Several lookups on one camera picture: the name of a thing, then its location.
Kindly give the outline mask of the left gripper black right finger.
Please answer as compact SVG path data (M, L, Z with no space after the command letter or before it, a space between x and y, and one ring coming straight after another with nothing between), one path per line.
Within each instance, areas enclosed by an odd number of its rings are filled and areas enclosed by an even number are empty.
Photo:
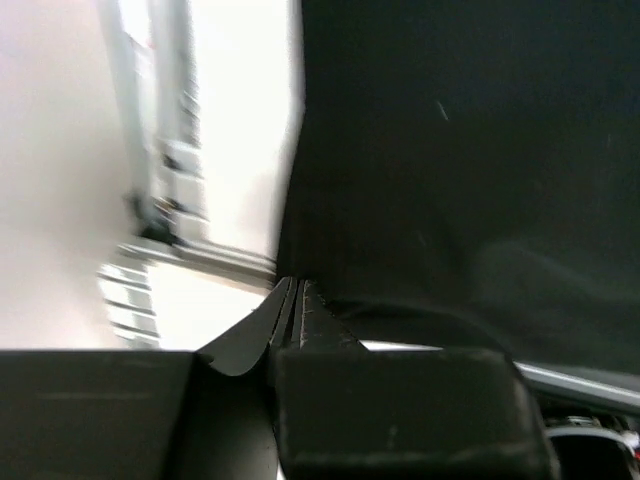
M301 282L274 352L289 479L551 479L555 455L523 376L468 348L370 351Z

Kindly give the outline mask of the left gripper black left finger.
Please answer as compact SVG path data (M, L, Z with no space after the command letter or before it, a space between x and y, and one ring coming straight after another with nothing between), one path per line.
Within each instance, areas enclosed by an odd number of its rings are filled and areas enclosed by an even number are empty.
M279 479L262 366L281 281L197 351L5 350L5 479Z

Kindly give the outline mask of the black trousers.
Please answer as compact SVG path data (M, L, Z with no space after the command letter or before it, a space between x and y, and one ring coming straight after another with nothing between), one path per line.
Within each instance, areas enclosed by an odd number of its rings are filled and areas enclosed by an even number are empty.
M639 5L304 1L276 274L403 340L639 370Z

